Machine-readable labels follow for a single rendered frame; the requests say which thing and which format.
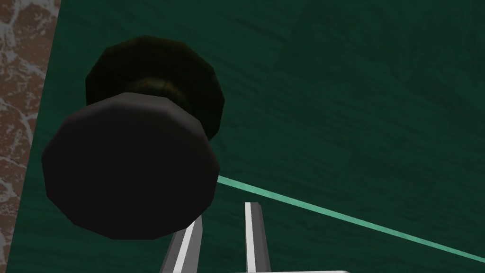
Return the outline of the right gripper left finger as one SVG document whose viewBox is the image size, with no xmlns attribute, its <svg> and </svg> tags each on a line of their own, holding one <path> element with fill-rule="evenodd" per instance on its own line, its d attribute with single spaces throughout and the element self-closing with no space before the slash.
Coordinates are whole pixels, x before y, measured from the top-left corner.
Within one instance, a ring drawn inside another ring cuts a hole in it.
<svg viewBox="0 0 485 273">
<path fill-rule="evenodd" d="M 202 239 L 202 217 L 171 237 L 160 273 L 197 273 Z"/>
</svg>

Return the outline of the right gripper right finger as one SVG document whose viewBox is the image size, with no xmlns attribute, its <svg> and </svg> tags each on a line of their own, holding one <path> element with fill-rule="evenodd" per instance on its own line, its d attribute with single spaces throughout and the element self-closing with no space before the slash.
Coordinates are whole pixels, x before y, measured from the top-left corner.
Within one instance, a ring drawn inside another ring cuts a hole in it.
<svg viewBox="0 0 485 273">
<path fill-rule="evenodd" d="M 269 273 L 271 268 L 261 205 L 258 202 L 246 202 L 244 219 L 246 271 Z"/>
</svg>

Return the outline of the black round door knob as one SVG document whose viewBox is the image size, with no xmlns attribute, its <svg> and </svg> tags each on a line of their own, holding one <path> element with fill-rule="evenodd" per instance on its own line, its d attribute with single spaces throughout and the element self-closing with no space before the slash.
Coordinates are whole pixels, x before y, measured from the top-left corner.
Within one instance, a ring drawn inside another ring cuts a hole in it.
<svg viewBox="0 0 485 273">
<path fill-rule="evenodd" d="M 187 228 L 213 201 L 220 171 L 209 141 L 225 98 L 213 67 L 183 42 L 138 36 L 104 50 L 85 93 L 42 152 L 49 200 L 110 239 Z"/>
</svg>

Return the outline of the dark green door leaf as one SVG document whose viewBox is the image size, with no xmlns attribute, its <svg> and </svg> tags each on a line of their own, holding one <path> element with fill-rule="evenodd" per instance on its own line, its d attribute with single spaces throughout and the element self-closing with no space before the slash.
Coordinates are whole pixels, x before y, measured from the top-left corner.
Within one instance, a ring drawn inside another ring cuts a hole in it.
<svg viewBox="0 0 485 273">
<path fill-rule="evenodd" d="M 102 51 L 181 41 L 225 97 L 199 273 L 245 271 L 244 203 L 274 271 L 485 273 L 485 0 L 62 0 L 7 273 L 158 273 L 46 197 L 40 156 Z"/>
</svg>

